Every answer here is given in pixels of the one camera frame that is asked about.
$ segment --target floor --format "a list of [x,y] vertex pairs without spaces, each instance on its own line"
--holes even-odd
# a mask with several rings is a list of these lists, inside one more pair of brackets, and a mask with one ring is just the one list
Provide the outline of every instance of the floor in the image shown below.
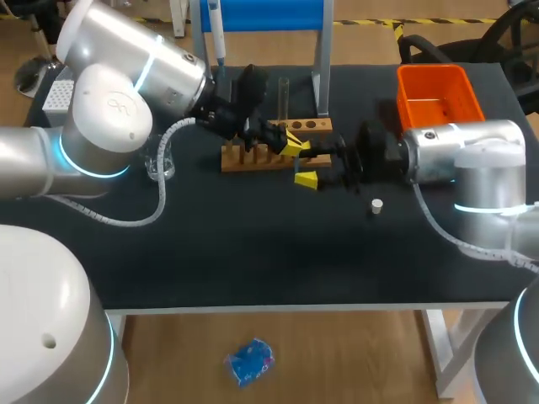
[[[168,2],[133,4],[131,15],[170,19]],[[335,0],[335,19],[480,19],[505,10],[505,0]],[[169,25],[153,28],[172,34]],[[478,37],[487,28],[407,24],[404,33],[445,43]],[[192,48],[189,38],[178,42]],[[0,49],[0,125],[21,125],[30,102],[11,81],[36,52],[27,24],[0,21]],[[313,49],[308,32],[227,34],[230,65],[310,64]],[[392,30],[336,26],[332,62],[398,63]],[[255,337],[273,347],[275,367],[240,391],[223,360]],[[138,316],[128,321],[124,348],[131,365],[129,404],[439,402],[423,325],[412,311]],[[454,403],[475,403],[471,388]]]

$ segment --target orange plastic basket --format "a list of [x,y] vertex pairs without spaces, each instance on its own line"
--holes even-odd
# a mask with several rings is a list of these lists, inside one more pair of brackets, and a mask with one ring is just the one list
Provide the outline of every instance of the orange plastic basket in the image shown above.
[[403,65],[397,77],[403,130],[485,120],[466,72],[458,65]]

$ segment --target yellow floor tape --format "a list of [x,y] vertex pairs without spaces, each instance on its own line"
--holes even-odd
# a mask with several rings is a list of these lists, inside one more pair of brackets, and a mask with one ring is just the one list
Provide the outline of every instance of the yellow floor tape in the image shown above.
[[395,34],[395,40],[398,43],[398,40],[400,40],[404,36],[404,24],[395,23],[391,25],[391,28],[393,28],[393,33]]
[[[0,14],[2,19],[17,19],[10,15]],[[171,19],[150,19],[148,17],[132,17],[138,23],[171,24]],[[341,19],[334,25],[391,25],[391,24],[492,24],[495,19]]]

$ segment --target cable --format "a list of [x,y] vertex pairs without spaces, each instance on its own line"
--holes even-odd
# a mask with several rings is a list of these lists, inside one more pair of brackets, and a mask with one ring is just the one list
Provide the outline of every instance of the cable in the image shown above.
[[16,19],[18,18],[15,14],[12,13],[11,8],[8,7],[4,0],[0,0],[0,4],[2,5],[2,7],[5,8],[6,13],[8,13],[9,16],[15,17]]
[[526,268],[532,272],[535,272],[536,274],[539,274],[539,267],[536,266],[534,263],[531,263],[528,257],[524,257],[523,255],[517,252],[511,251],[510,248],[509,249],[506,248],[505,250],[494,250],[494,249],[489,249],[489,248],[482,248],[482,247],[474,246],[472,244],[468,244],[467,242],[464,242],[452,236],[447,231],[442,229],[440,225],[436,222],[436,219],[430,213],[429,207],[427,206],[426,202],[423,199],[423,195],[421,194],[421,189],[416,183],[414,184],[414,193],[415,193],[415,197],[417,198],[419,202],[419,206],[421,207],[421,210],[423,211],[425,217],[427,218],[427,221],[430,223],[432,228],[435,229],[436,232],[440,234],[442,237],[444,237],[448,242],[455,244],[457,247],[466,248],[470,251],[478,253],[479,255],[483,255],[487,258],[494,258],[497,260],[507,261],[514,267]]
[[142,219],[139,221],[118,221],[116,219],[110,219],[109,217],[100,215],[97,212],[94,212],[93,210],[90,210],[84,205],[79,204],[78,202],[74,202],[68,198],[65,198],[63,196],[55,196],[50,195],[48,198],[51,198],[55,200],[56,202],[60,202],[61,204],[64,204],[65,206],[69,206],[70,208],[81,212],[82,214],[91,217],[95,221],[100,221],[101,223],[104,223],[105,225],[111,225],[111,226],[118,226],[118,227],[140,227],[149,225],[150,223],[153,223],[157,220],[157,218],[163,213],[163,210],[165,208],[165,203],[167,201],[167,190],[165,186],[165,174],[164,174],[164,154],[165,154],[165,148],[167,147],[167,144],[172,137],[173,134],[175,134],[178,130],[184,128],[188,125],[194,125],[195,124],[195,118],[185,118],[183,120],[179,120],[170,128],[167,129],[167,131],[163,134],[161,137],[161,140],[159,142],[159,146],[157,147],[157,184],[159,187],[159,202],[157,203],[157,208],[146,219]]

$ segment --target black chair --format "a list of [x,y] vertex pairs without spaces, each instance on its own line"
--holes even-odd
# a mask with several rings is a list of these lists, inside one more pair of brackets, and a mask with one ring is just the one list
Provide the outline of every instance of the black chair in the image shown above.
[[[522,44],[522,27],[539,22],[539,0],[525,0],[510,8],[483,38],[434,46],[419,35],[402,37],[398,48],[407,63],[500,63],[525,114],[539,111],[538,41]],[[500,44],[508,35],[509,47]],[[411,48],[420,53],[412,55]]]
[[63,21],[56,0],[7,0],[6,4],[15,16],[30,21],[38,45],[40,55],[25,62],[14,78],[17,90],[33,98],[47,69],[60,65],[49,45],[55,45],[58,41]]

